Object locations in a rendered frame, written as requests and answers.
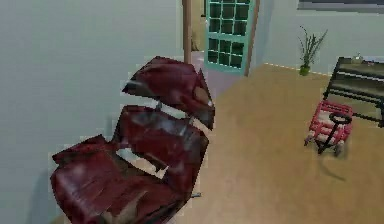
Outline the dark red leather lounge chair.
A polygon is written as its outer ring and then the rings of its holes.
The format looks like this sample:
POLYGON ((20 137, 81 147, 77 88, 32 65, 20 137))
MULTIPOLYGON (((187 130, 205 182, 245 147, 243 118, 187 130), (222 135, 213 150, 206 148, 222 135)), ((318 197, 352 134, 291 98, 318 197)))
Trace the dark red leather lounge chair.
POLYGON ((88 138, 55 155, 50 180, 69 224, 168 224, 191 198, 215 107, 202 71, 156 56, 134 73, 113 137, 88 138))

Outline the teal glass-paned door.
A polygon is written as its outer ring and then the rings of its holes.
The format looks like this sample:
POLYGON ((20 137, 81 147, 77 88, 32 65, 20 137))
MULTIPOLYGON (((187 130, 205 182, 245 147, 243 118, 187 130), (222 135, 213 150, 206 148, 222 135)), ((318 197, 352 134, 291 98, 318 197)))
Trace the teal glass-paned door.
POLYGON ((243 75, 257 0, 206 0, 205 66, 243 75))

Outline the green house plant in pot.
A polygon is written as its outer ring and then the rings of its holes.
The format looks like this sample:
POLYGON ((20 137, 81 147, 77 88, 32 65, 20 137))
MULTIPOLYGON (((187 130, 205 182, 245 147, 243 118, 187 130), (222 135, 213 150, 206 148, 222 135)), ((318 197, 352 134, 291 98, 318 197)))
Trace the green house plant in pot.
POLYGON ((301 29, 304 35, 298 38, 301 52, 299 74, 301 76, 307 76, 328 31, 324 31, 320 36, 317 36, 315 33, 310 34, 303 26, 301 26, 301 29))

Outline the red toy wagon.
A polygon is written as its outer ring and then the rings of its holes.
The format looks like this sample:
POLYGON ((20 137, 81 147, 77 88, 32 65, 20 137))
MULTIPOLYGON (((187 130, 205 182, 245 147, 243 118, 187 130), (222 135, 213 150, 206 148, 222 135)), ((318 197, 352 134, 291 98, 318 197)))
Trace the red toy wagon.
POLYGON ((352 131, 353 111, 350 106, 322 100, 316 107, 304 139, 304 145, 314 142, 318 154, 332 148, 337 157, 352 131))

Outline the black shelf table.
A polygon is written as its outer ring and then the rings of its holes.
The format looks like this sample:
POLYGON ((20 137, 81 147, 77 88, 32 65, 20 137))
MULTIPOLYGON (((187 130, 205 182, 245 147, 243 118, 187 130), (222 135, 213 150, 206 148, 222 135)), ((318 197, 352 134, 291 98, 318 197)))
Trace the black shelf table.
POLYGON ((330 95, 372 104, 377 110, 376 117, 353 111, 355 117, 376 122, 384 127, 384 63, 339 57, 329 83, 323 93, 326 100, 330 95))

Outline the dark framed window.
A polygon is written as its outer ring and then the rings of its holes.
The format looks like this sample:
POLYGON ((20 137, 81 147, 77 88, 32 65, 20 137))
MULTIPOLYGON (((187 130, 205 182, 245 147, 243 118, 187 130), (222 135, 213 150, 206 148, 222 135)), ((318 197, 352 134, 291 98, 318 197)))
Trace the dark framed window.
POLYGON ((298 0, 298 9, 384 14, 384 0, 298 0))

